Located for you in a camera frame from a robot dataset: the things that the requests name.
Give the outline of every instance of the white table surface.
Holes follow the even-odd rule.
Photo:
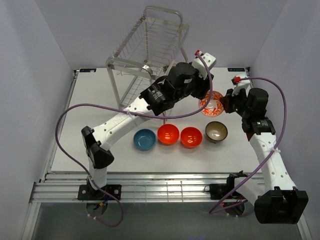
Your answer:
[[[215,67],[213,89],[226,94],[232,88],[231,79],[240,72],[228,72],[227,68]],[[132,76],[115,75],[120,97],[129,84]],[[93,103],[117,108],[114,92],[107,69],[97,68],[96,72],[79,73],[72,93],[70,106],[80,103]],[[186,97],[176,103],[171,116],[193,112],[198,109],[198,99]],[[88,157],[81,136],[84,126],[91,128],[112,118],[116,113],[92,107],[79,107],[70,111],[65,119],[60,141],[62,146],[77,160],[89,167]],[[227,138],[217,144],[206,139],[205,127],[211,121],[219,121],[228,129]],[[173,145],[162,145],[157,142],[152,150],[140,151],[133,145],[133,136],[138,129],[149,128],[157,133],[162,121],[152,119],[144,122],[133,131],[122,137],[111,152],[114,162],[108,166],[109,172],[131,173],[232,173],[244,170],[253,171],[258,163],[254,150],[241,128],[241,117],[236,113],[223,112],[217,117],[206,117],[202,113],[183,118],[172,119],[168,123],[176,125],[180,132],[185,127],[193,126],[203,133],[202,144],[188,149],[180,140]],[[51,166],[52,172],[83,172],[82,168],[57,149]]]

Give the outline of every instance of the plate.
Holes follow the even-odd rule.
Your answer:
[[[222,106],[222,103],[219,101],[220,98],[222,97],[223,95],[220,92],[213,91],[209,104],[205,107],[205,109],[201,111],[201,113],[210,118],[214,118],[222,114],[224,111],[224,107]],[[198,102],[199,109],[206,104],[208,98],[209,98],[209,91],[206,93],[204,99],[199,100]]]

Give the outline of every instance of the bowl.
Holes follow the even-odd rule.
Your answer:
[[[171,145],[178,141],[179,135],[179,129],[173,124],[164,124],[159,127],[157,132],[159,141],[166,145]]]
[[[205,134],[213,143],[218,143],[228,136],[227,127],[219,121],[211,121],[205,126]]]
[[[209,91],[206,93],[204,99],[199,100],[198,107],[199,109],[202,108],[209,98]],[[207,117],[214,118],[219,116],[224,112],[224,106],[220,102],[220,98],[222,98],[223,95],[218,91],[212,91],[211,99],[208,103],[208,105],[201,111],[201,113]]]
[[[156,144],[156,134],[147,128],[137,131],[133,136],[133,143],[141,151],[147,151]]]
[[[182,130],[180,139],[183,146],[192,149],[201,144],[203,136],[199,129],[189,126]]]

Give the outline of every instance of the grey floor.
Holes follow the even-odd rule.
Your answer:
[[[212,203],[124,204],[125,218],[110,228],[92,218],[84,203],[42,203],[33,240],[283,240],[301,239],[297,225],[260,224],[254,214],[209,215]],[[120,209],[109,204],[103,219],[116,222]]]

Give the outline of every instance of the wire dish rack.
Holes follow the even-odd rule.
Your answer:
[[[147,15],[149,11],[174,14],[179,16],[180,21],[150,17]],[[188,30],[189,25],[183,23],[183,16],[177,10],[157,6],[147,6],[144,9],[143,15],[106,61],[115,99],[120,109],[131,104],[158,77],[167,75],[179,51],[188,62],[182,48]],[[132,75],[132,79],[125,83],[128,87],[121,97],[114,73],[120,77]]]

